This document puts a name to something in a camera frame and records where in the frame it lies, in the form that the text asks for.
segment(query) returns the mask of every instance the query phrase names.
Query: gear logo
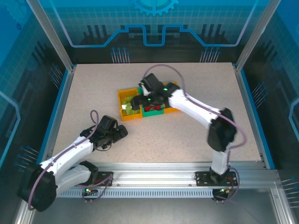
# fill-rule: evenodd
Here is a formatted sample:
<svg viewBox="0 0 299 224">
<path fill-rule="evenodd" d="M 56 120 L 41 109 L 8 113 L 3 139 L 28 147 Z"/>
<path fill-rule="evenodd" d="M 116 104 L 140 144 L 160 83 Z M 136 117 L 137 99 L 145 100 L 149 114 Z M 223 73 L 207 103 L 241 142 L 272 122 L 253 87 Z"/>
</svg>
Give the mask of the gear logo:
<svg viewBox="0 0 299 224">
<path fill-rule="evenodd" d="M 178 0 L 132 0 L 135 9 L 139 9 L 140 13 L 145 13 L 147 16 L 156 16 L 168 13 L 169 9 L 174 9 L 174 4 Z"/>
<path fill-rule="evenodd" d="M 25 19 L 27 15 L 27 3 L 25 0 L 0 0 L 0 7 L 4 6 L 17 23 Z"/>
</svg>

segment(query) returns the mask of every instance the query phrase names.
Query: green container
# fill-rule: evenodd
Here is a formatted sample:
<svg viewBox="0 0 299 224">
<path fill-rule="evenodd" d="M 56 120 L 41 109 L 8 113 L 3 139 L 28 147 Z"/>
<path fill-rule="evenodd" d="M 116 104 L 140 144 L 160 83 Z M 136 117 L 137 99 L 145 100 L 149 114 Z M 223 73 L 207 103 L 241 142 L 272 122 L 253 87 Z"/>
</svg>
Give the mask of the green container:
<svg viewBox="0 0 299 224">
<path fill-rule="evenodd" d="M 143 90 L 141 87 L 138 87 L 138 93 L 139 95 L 143 94 Z M 142 108 L 142 116 L 143 117 L 150 117 L 150 116 L 155 116 L 155 115 L 159 115 L 159 114 L 163 114 L 164 113 L 164 106 L 163 105 L 160 105 L 161 106 L 161 110 L 159 111 L 145 111 L 144 110 L 144 107 L 141 106 Z"/>
</svg>

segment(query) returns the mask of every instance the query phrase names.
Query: orange container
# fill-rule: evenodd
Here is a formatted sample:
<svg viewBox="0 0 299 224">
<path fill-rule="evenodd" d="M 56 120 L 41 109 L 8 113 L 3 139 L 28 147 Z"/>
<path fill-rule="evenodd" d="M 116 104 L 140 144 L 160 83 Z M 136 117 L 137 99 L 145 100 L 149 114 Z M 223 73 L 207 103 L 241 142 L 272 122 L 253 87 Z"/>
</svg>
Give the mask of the orange container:
<svg viewBox="0 0 299 224">
<path fill-rule="evenodd" d="M 172 112 L 177 112 L 177 111 L 179 111 L 178 109 L 176 109 L 176 108 L 173 108 L 173 107 L 166 107 L 165 105 L 164 105 L 164 113 L 172 113 Z"/>
<path fill-rule="evenodd" d="M 122 102 L 126 100 L 126 97 L 138 96 L 138 89 L 137 88 L 117 91 L 117 96 L 118 96 L 118 103 L 119 103 L 119 106 L 120 106 L 120 113 L 121 113 L 121 120 L 122 121 L 142 118 L 141 106 L 140 106 L 140 109 L 139 109 L 139 111 L 140 111 L 139 113 L 131 114 L 131 115 L 127 115 L 126 111 L 123 110 L 122 107 L 121 107 Z"/>
</svg>

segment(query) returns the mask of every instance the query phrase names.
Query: glass panel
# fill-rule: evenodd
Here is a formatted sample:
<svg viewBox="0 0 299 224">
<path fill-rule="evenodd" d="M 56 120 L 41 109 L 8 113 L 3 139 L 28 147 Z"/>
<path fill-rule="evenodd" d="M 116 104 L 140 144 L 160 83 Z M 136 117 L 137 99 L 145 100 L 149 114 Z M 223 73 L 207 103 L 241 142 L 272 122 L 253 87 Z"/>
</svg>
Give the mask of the glass panel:
<svg viewBox="0 0 299 224">
<path fill-rule="evenodd" d="M 267 3 L 41 0 L 74 63 L 235 62 Z"/>
<path fill-rule="evenodd" d="M 14 221 L 17 189 L 36 162 L 65 67 L 24 0 L 0 1 L 0 223 Z"/>
<path fill-rule="evenodd" d="M 292 176 L 299 179 L 298 13 L 296 0 L 281 1 L 244 66 L 255 108 L 282 180 Z"/>
</svg>

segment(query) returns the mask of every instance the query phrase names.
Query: speckled work surface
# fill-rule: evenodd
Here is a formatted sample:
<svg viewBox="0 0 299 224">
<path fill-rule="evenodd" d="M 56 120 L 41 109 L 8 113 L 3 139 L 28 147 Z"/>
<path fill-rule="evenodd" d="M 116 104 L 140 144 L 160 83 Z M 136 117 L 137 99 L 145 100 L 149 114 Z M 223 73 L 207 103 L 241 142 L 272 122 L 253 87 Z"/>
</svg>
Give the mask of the speckled work surface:
<svg viewBox="0 0 299 224">
<path fill-rule="evenodd" d="M 90 162 L 194 162 L 211 161 L 213 150 L 206 142 L 207 130 L 183 112 L 121 121 L 117 91 L 134 88 L 154 64 L 79 64 L 71 84 L 53 155 L 69 146 L 80 132 L 93 125 L 95 109 L 116 118 L 128 136 L 107 152 L 94 151 L 82 160 Z M 243 127 L 248 143 L 234 149 L 232 161 L 260 160 L 256 142 L 231 63 L 170 63 L 184 76 L 186 91 L 212 107 L 229 108 Z M 152 72 L 162 82 L 181 80 L 168 68 Z M 235 142 L 242 137 L 237 134 Z"/>
</svg>

